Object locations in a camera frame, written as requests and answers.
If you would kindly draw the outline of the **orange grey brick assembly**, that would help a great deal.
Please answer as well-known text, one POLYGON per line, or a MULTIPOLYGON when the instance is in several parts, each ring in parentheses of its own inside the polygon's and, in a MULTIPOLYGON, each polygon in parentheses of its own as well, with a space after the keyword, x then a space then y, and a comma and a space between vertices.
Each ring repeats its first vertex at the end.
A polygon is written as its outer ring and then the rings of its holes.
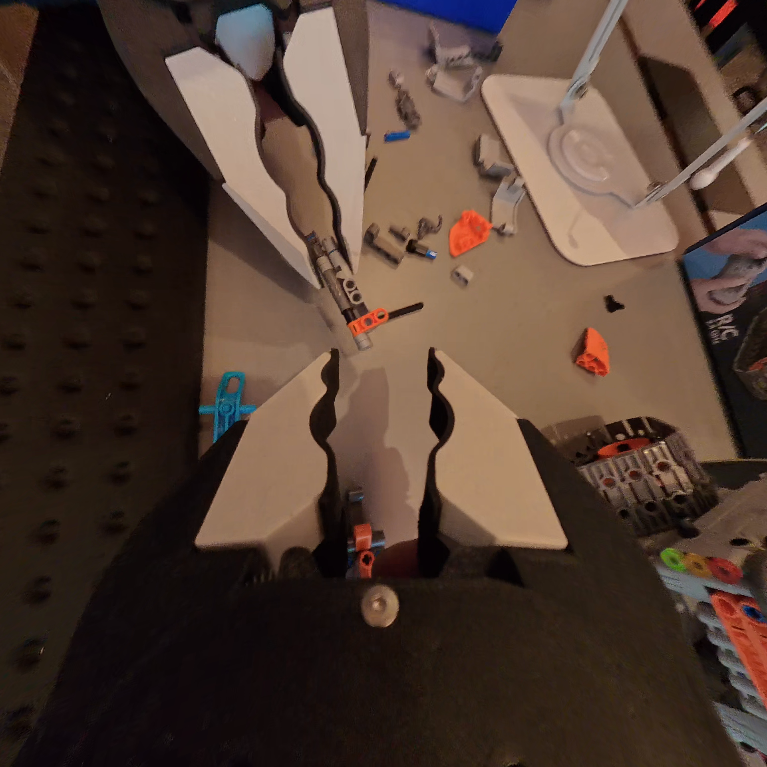
POLYGON ((345 506, 347 541, 347 580, 370 579, 379 554, 386 547, 384 532, 371 525, 364 510, 365 495, 362 489, 348 491, 345 506))

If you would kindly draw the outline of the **grey curved panel piece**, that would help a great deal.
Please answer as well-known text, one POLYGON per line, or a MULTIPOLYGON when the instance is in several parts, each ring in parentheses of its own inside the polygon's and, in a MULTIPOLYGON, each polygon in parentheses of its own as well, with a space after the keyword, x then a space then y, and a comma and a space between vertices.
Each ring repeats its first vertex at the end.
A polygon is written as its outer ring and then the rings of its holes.
POLYGON ((490 221, 494 231, 506 237, 516 234, 519 206, 526 197, 527 189, 521 176, 501 181, 491 202, 490 221))
POLYGON ((471 70, 449 70, 437 64, 430 67, 425 78, 430 89, 438 96, 465 104, 469 102, 478 91, 484 76, 481 66, 475 66, 471 70))

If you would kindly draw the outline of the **white book stand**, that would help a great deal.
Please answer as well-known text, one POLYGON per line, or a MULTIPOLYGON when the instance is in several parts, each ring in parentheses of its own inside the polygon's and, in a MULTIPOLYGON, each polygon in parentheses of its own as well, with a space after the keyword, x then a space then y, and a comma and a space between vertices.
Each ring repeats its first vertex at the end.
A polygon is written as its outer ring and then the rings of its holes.
POLYGON ((759 101, 667 183, 650 183, 625 132, 590 76, 627 2, 609 2, 570 81, 494 74, 482 97, 549 239, 573 264, 594 266, 672 252, 676 225, 662 200, 701 190, 751 145, 759 101))

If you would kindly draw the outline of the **orange beam with black axle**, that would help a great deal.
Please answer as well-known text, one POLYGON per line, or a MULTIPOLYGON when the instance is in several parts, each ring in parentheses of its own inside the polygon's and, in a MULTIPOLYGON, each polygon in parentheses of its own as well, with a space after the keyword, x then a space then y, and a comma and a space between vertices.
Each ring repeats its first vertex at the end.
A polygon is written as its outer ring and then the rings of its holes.
POLYGON ((311 232, 305 239, 310 261, 324 287, 337 305, 344 323, 360 351, 372 348, 370 333, 398 318, 423 310, 422 302, 398 308, 392 312, 384 308, 370 310, 350 266, 331 237, 320 238, 311 232))

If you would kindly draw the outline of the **grey orange tracked toy vehicle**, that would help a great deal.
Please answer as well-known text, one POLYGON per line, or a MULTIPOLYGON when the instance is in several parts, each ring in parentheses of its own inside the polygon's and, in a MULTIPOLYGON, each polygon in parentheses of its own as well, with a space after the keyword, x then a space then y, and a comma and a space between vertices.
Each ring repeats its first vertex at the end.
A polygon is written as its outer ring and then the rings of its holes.
POLYGON ((765 765, 765 458, 701 463, 651 417, 556 446, 638 539, 703 657, 725 731, 745 765, 765 765))

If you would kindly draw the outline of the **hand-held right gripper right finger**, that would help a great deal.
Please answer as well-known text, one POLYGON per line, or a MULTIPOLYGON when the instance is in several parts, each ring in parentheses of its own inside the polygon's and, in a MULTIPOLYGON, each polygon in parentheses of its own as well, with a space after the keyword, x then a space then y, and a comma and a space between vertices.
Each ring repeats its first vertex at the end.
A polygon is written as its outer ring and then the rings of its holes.
POLYGON ((517 415, 436 348, 428 352, 427 390, 436 444, 427 457, 419 542, 566 549, 517 415))

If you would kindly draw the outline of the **blue plastic storage bin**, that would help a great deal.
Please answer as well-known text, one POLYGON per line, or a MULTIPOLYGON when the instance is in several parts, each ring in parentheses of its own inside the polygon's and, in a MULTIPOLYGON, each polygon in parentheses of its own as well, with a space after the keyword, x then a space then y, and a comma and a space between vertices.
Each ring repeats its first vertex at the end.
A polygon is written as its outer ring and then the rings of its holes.
POLYGON ((516 1, 385 1, 384 3, 488 34, 498 34, 503 30, 517 4, 516 1))

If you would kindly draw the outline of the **person's right hand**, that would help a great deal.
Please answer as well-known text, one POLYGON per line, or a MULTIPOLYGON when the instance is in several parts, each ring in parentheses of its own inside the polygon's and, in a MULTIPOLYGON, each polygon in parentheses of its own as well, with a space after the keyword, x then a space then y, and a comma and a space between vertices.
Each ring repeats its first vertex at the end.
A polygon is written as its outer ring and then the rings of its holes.
POLYGON ((419 578, 418 539, 398 542, 381 551, 375 558, 372 577, 419 578))

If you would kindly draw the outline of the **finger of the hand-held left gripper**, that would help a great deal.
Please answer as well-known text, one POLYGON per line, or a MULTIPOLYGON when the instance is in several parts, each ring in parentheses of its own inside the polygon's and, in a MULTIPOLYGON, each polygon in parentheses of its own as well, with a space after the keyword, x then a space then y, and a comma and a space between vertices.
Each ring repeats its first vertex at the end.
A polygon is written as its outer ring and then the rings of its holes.
POLYGON ((353 274, 359 269, 364 218, 366 140, 360 130, 334 10, 298 16, 283 59, 295 100, 321 144, 321 176, 340 212, 340 237, 353 274))
POLYGON ((283 260, 313 288, 320 282, 287 198, 264 165, 258 104, 249 80, 201 47, 168 56, 167 69, 223 175, 223 188, 283 260))

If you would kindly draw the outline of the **orange curved brick piece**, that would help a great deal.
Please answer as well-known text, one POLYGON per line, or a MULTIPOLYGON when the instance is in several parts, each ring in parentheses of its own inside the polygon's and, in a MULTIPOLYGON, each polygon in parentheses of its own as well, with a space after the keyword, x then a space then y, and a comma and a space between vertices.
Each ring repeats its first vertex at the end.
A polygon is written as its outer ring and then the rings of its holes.
POLYGON ((585 329, 574 363, 596 377, 605 378, 609 375, 610 352, 599 331, 594 328, 585 329))

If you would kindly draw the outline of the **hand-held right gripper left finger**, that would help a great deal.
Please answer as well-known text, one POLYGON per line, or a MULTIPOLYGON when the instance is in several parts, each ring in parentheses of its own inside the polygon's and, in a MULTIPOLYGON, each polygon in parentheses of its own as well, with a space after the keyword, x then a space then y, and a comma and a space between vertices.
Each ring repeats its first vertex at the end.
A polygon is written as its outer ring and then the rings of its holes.
POLYGON ((292 548, 321 542, 320 498, 330 479, 327 436, 312 431, 317 406, 338 392, 337 349, 320 354, 260 406, 242 437, 196 536, 201 551, 256 549, 278 567, 292 548))

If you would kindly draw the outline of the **black dimpled foam mat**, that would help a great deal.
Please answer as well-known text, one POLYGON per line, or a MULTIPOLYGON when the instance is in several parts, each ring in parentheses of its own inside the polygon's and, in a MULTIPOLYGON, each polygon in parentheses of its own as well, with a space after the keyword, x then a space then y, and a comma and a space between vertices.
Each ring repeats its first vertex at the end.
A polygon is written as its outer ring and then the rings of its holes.
POLYGON ((97 5, 42 9, 2 165, 2 765, 195 461, 208 202, 97 5))

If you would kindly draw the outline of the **toy vehicle product box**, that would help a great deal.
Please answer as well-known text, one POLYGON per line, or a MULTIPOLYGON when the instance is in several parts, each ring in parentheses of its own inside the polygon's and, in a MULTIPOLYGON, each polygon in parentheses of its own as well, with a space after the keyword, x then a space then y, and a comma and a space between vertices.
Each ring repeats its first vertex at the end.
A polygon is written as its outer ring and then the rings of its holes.
POLYGON ((738 444, 766 457, 766 205, 680 261, 699 334, 738 444))

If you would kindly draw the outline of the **teal plastic separator tool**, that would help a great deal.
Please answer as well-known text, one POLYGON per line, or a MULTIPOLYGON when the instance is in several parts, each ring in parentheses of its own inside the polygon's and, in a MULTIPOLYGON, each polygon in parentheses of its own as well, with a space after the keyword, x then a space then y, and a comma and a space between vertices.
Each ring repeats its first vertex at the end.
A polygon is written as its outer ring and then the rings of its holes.
POLYGON ((213 404, 198 407, 198 415, 211 420, 212 443, 217 442, 233 425, 249 418, 258 409, 256 405, 243 402, 245 384, 245 373, 227 371, 219 381, 213 404))

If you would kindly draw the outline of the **orange pin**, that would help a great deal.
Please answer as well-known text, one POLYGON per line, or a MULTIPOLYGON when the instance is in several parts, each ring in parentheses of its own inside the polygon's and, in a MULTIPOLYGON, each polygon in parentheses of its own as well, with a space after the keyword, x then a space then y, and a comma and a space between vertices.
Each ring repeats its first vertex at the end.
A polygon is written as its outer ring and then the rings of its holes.
POLYGON ((463 211, 449 230, 449 254, 456 258, 484 244, 492 230, 493 224, 475 210, 463 211))

